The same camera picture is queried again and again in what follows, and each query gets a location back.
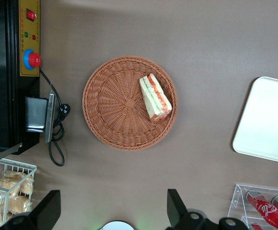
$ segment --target round woven basket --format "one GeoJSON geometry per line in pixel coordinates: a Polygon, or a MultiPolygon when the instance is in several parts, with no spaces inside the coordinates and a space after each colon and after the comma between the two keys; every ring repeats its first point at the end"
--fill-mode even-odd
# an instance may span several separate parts
{"type": "Polygon", "coordinates": [[[85,120],[95,136],[120,150],[142,150],[159,142],[177,115],[177,94],[169,75],[144,58],[122,56],[101,65],[83,92],[85,120]],[[139,79],[153,73],[172,104],[172,112],[158,123],[149,119],[139,79]]]}

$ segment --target sandwich slice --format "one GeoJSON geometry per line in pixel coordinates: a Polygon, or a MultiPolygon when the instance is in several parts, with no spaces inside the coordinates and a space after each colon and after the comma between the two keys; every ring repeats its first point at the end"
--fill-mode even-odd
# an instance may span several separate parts
{"type": "Polygon", "coordinates": [[[141,90],[148,115],[153,122],[163,120],[171,111],[172,105],[165,96],[154,74],[140,79],[141,90]]]}

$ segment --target black power cord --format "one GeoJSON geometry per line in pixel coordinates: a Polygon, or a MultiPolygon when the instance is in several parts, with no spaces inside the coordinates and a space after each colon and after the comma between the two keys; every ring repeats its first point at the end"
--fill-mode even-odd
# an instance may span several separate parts
{"type": "Polygon", "coordinates": [[[52,85],[51,81],[48,79],[48,77],[44,74],[44,72],[41,69],[40,69],[40,73],[43,75],[45,80],[48,82],[50,87],[53,89],[53,91],[54,91],[54,93],[55,93],[55,95],[56,95],[56,97],[58,99],[58,103],[59,103],[60,111],[58,113],[57,119],[53,122],[53,133],[52,133],[52,139],[48,143],[48,152],[49,152],[49,156],[50,156],[52,162],[55,165],[61,167],[61,166],[64,166],[64,164],[65,164],[65,158],[64,158],[63,152],[60,149],[60,147],[59,147],[57,142],[60,141],[64,137],[64,128],[63,128],[62,122],[67,117],[67,115],[70,113],[71,107],[68,104],[62,104],[61,103],[61,99],[59,97],[59,94],[58,94],[57,90],[54,88],[54,86],[52,85]],[[57,150],[58,150],[59,154],[61,155],[61,158],[62,158],[62,163],[61,164],[56,162],[54,157],[53,157],[53,154],[52,154],[52,142],[57,147],[57,150]]]}

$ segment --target blue button ring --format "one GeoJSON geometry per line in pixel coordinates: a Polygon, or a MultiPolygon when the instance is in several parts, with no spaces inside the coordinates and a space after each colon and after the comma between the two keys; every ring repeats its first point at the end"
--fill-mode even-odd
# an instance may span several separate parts
{"type": "Polygon", "coordinates": [[[28,61],[28,58],[29,58],[29,55],[33,53],[33,50],[32,49],[27,49],[25,52],[24,52],[24,56],[23,56],[23,60],[24,60],[24,65],[27,69],[29,70],[33,70],[34,67],[30,66],[29,65],[29,61],[28,61]]]}

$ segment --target red button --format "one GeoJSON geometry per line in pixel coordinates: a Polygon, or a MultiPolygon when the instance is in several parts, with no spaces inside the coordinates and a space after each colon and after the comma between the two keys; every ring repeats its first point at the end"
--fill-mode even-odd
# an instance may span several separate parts
{"type": "Polygon", "coordinates": [[[28,62],[31,67],[37,68],[41,65],[41,58],[40,55],[37,53],[31,53],[28,56],[28,62]]]}
{"type": "Polygon", "coordinates": [[[35,15],[34,12],[32,12],[31,10],[27,9],[27,19],[34,21],[35,15]]]}

